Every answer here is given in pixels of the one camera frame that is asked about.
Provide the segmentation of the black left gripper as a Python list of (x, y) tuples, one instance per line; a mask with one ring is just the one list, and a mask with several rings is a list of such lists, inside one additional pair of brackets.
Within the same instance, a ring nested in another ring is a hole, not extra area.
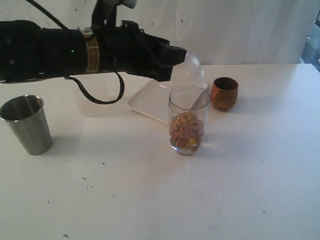
[(173, 67), (185, 61), (187, 51), (153, 36), (133, 21), (113, 30), (98, 31), (100, 73), (125, 72), (158, 82), (171, 80)]

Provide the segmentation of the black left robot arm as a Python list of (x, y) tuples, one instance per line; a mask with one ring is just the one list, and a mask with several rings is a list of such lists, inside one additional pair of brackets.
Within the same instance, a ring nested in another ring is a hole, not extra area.
[(166, 82), (186, 54), (133, 21), (93, 32), (42, 28), (28, 20), (0, 24), (0, 80), (7, 84), (113, 72)]

